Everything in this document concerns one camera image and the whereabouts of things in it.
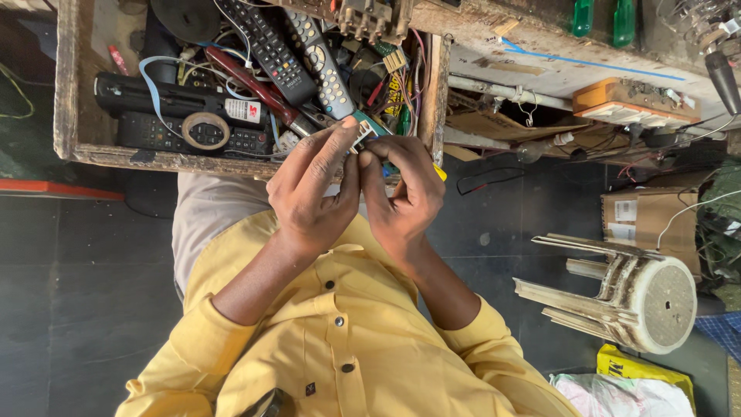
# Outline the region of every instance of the yellow plastic bag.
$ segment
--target yellow plastic bag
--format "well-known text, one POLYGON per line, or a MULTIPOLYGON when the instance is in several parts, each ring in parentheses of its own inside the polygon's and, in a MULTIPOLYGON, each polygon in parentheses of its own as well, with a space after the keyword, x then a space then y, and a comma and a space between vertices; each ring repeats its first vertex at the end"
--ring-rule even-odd
POLYGON ((692 381, 687 375, 665 370, 651 362, 626 355, 611 344, 605 344, 597 353, 597 373, 624 378, 659 379, 676 385, 684 391, 687 399, 690 400, 693 413, 697 415, 694 407, 694 396, 692 395, 692 381))

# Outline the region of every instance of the tape roll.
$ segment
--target tape roll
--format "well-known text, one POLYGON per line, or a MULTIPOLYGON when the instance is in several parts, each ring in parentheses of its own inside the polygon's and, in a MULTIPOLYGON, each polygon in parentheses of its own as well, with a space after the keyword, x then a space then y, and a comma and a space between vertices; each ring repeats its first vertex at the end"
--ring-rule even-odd
POLYGON ((183 129, 182 129, 183 139, 185 139, 185 142, 188 143, 188 145, 193 146, 197 149, 203 149, 204 151, 212 151, 214 149, 219 149, 222 146, 226 145, 226 143, 229 141, 229 125, 219 116, 213 114, 213 113, 206 113, 204 111, 193 113, 190 116, 186 117, 185 120, 183 120, 183 129), (200 125, 201 123, 207 123, 208 125, 216 126, 217 128, 221 129, 222 132, 224 132, 224 138, 214 145, 204 145, 203 143, 198 143, 194 138, 190 136, 190 129, 195 125, 200 125))

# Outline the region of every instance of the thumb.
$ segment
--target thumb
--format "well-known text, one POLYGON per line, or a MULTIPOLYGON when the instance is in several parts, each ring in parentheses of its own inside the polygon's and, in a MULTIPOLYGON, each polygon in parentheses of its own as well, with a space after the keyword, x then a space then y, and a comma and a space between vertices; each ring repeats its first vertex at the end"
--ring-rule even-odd
POLYGON ((389 211, 391 205, 386 196, 386 182, 383 180, 381 161, 371 151, 360 152, 360 188, 365 196, 368 214, 373 211, 389 211))

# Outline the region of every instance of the white plastic stool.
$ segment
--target white plastic stool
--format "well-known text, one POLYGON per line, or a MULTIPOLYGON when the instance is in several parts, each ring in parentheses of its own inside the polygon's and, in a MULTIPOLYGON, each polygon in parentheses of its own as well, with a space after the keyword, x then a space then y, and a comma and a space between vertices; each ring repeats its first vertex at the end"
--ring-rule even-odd
POLYGON ((595 298, 513 278, 515 292, 550 307, 554 323, 604 338, 639 352, 664 355, 687 340, 697 313, 692 274, 682 261, 618 243, 548 234, 533 242, 608 256, 607 263, 569 259, 572 274, 602 280, 595 298))

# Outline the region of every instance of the hand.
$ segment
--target hand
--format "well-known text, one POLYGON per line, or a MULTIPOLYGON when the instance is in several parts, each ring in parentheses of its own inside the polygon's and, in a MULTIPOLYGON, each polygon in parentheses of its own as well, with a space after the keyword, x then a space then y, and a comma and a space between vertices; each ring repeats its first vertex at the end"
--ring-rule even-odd
POLYGON ((427 249, 425 229, 442 207, 445 184, 430 154, 416 137, 388 136, 367 141, 360 154, 360 183, 373 236, 397 263, 410 262, 427 249), (401 171, 402 180, 386 197, 381 159, 401 171))
POLYGON ((352 116, 329 129, 305 137, 268 182, 268 201, 280 221, 284 250, 311 260, 337 241, 358 213, 360 184, 357 155, 345 158, 340 192, 323 197, 334 174, 357 138, 352 116))

